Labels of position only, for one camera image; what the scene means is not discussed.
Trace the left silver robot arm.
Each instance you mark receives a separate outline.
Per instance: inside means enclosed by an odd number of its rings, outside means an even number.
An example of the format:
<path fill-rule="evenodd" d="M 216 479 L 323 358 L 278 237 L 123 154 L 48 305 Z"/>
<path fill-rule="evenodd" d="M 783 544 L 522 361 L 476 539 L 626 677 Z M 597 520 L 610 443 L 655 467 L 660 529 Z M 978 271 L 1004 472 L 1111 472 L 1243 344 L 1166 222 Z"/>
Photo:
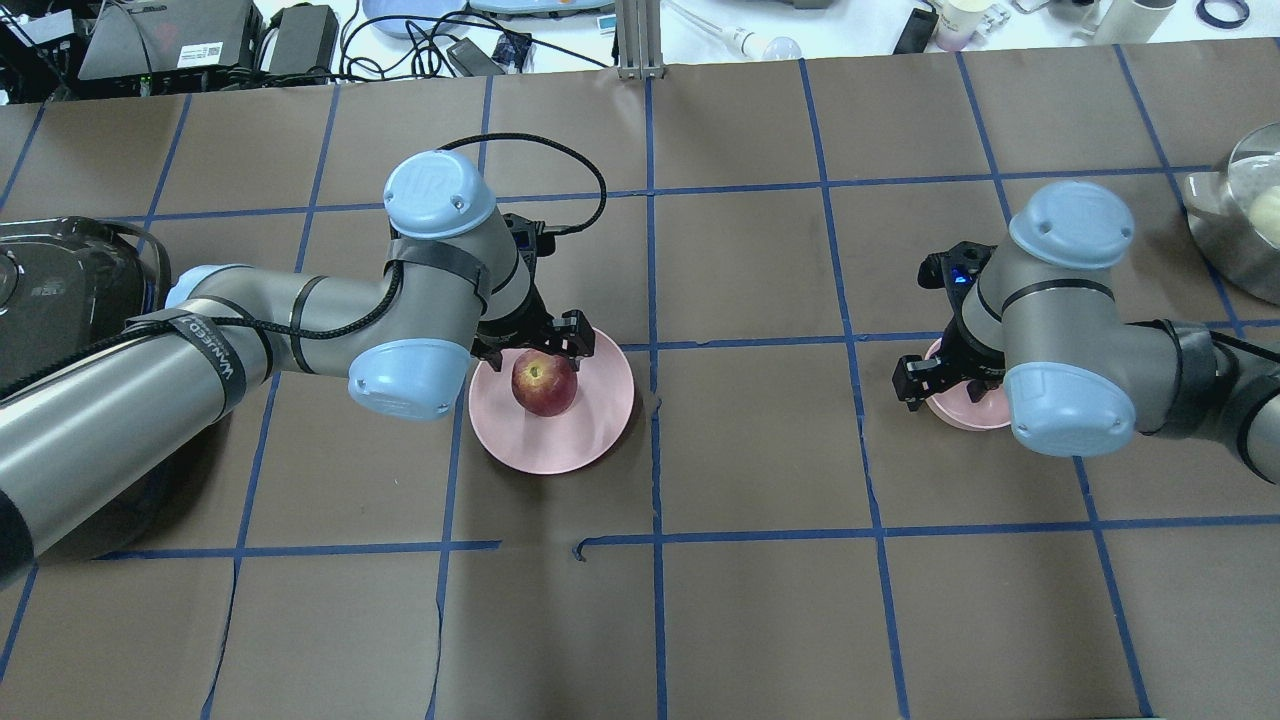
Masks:
<path fill-rule="evenodd" d="M 165 307 L 3 387 L 4 585 L 278 372 L 340 378 L 370 411 L 434 421 L 472 360 L 594 355 L 585 314 L 550 315 L 535 282 L 538 259 L 585 223 L 503 213 L 453 143 L 403 160 L 381 201 L 379 282 L 195 266 Z"/>

